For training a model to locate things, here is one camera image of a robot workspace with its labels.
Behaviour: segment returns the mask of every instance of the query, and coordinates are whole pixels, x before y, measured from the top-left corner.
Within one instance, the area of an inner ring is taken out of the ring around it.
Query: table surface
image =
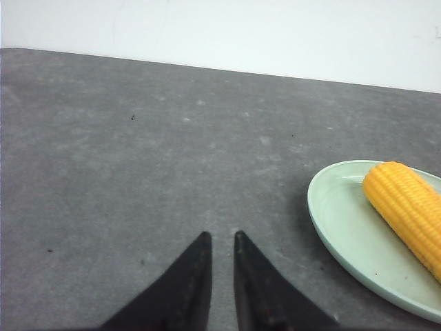
[[[1,65],[2,330],[99,325],[203,230],[209,330],[237,330],[238,229],[343,325],[435,325],[334,260],[306,191],[350,159],[441,175],[441,94],[24,49]]]

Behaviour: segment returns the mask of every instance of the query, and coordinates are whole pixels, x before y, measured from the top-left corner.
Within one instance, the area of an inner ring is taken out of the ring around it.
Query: yellow corn
[[[374,208],[441,282],[441,195],[393,161],[373,167],[362,186]]]

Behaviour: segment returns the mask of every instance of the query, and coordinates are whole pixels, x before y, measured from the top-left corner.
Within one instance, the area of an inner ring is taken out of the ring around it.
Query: gray table
[[[2,50],[1,329],[104,322],[202,230],[209,330],[237,330],[233,233],[345,325],[434,324],[378,297],[318,238],[321,168],[396,159],[441,174],[441,95],[36,50]]]

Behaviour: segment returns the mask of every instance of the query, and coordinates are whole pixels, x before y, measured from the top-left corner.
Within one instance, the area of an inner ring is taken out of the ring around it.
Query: white wall
[[[441,92],[440,0],[3,0],[2,47]]]

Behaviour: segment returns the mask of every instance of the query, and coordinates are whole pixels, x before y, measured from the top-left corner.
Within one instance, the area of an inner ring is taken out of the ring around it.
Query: oval plate
[[[374,210],[361,183],[379,161],[340,162],[322,169],[308,188],[314,227],[326,248],[376,294],[441,323],[441,285]],[[414,169],[441,193],[441,179]]]

